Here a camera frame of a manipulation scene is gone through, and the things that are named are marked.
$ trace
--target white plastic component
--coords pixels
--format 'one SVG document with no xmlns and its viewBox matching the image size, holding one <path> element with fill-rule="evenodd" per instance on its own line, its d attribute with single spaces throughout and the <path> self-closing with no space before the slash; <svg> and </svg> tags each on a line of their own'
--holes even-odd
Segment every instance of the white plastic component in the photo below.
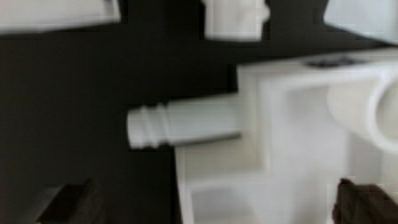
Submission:
<svg viewBox="0 0 398 224">
<path fill-rule="evenodd" d="M 117 22 L 117 0 L 0 0 L 0 34 Z"/>
<path fill-rule="evenodd" d="M 380 76 L 364 81 L 332 85 L 329 109 L 347 129 L 398 154 L 398 65 L 379 68 Z"/>
<path fill-rule="evenodd" d="M 396 0 L 329 0 L 323 20 L 357 35 L 396 44 L 396 8 Z"/>
<path fill-rule="evenodd" d="M 263 0 L 203 0 L 206 5 L 208 39 L 261 41 L 263 22 L 270 9 Z"/>
<path fill-rule="evenodd" d="M 398 190 L 398 159 L 336 122 L 327 105 L 331 86 L 380 78 L 379 71 L 391 71 L 386 77 L 398 75 L 398 49 L 347 56 L 366 63 L 327 69 L 307 66 L 325 55 L 238 67 L 244 138 L 176 149 L 185 224 L 204 221 L 197 217 L 219 205 L 204 200 L 206 194 L 220 189 L 238 192 L 247 210 L 236 216 L 217 212 L 217 220 L 233 223 L 254 217 L 260 224 L 331 222 L 341 177 L 359 184 L 395 183 L 389 192 Z"/>
<path fill-rule="evenodd" d="M 242 121 L 235 94 L 171 102 L 128 112 L 130 146 L 181 145 L 240 135 Z"/>
</svg>

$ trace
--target white plastic part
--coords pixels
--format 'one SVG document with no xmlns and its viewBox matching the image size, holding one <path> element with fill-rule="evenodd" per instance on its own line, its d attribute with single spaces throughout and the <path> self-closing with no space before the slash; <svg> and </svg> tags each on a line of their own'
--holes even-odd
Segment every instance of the white plastic part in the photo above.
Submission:
<svg viewBox="0 0 398 224">
<path fill-rule="evenodd" d="M 398 154 L 398 66 L 375 71 L 380 76 L 364 81 L 332 85 L 329 89 L 329 110 L 347 129 Z"/>
<path fill-rule="evenodd" d="M 128 140 L 133 148 L 162 143 L 181 145 L 240 135 L 235 94 L 171 102 L 128 112 Z"/>
<path fill-rule="evenodd" d="M 354 34 L 398 44 L 396 0 L 329 0 L 325 23 Z"/>
<path fill-rule="evenodd" d="M 213 40 L 261 41 L 270 9 L 263 0 L 203 0 L 206 5 L 204 36 Z"/>
<path fill-rule="evenodd" d="M 117 0 L 0 0 L 0 34 L 34 33 L 121 20 Z"/>
<path fill-rule="evenodd" d="M 329 223 L 341 177 L 389 183 L 396 192 L 398 159 L 336 122 L 327 94 L 329 86 L 379 79 L 380 71 L 398 77 L 398 49 L 347 56 L 368 63 L 320 69 L 304 63 L 316 56 L 238 67 L 244 137 L 176 148 L 185 224 L 217 216 L 203 211 L 219 205 L 206 194 L 220 189 L 238 192 L 247 210 L 217 212 L 212 224 L 245 217 L 260 224 Z"/>
</svg>

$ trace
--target white tube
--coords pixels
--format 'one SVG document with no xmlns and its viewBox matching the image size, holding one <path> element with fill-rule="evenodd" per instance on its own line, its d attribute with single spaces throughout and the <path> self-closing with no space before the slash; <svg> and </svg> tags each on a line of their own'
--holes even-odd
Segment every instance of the white tube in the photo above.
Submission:
<svg viewBox="0 0 398 224">
<path fill-rule="evenodd" d="M 128 112 L 132 148 L 158 147 L 238 136 L 238 96 L 226 95 L 172 102 L 167 107 L 142 107 Z"/>
</svg>

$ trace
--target black background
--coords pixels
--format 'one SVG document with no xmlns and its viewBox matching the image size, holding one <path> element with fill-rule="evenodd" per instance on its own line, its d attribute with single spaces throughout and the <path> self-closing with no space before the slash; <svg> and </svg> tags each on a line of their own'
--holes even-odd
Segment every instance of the black background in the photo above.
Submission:
<svg viewBox="0 0 398 224">
<path fill-rule="evenodd" d="M 260 43 L 203 39 L 199 0 L 123 0 L 119 24 L 0 37 L 2 223 L 87 177 L 114 223 L 176 222 L 174 154 L 130 151 L 128 108 L 235 92 L 235 64 L 384 46 L 323 25 L 325 4 L 268 1 Z"/>
</svg>

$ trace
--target curved opening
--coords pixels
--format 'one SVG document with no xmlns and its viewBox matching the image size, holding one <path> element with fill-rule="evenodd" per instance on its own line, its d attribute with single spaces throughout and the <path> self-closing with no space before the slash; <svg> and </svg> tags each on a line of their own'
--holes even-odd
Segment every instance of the curved opening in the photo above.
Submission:
<svg viewBox="0 0 398 224">
<path fill-rule="evenodd" d="M 398 80 L 389 85 L 379 102 L 377 125 L 384 137 L 398 143 Z"/>
</svg>

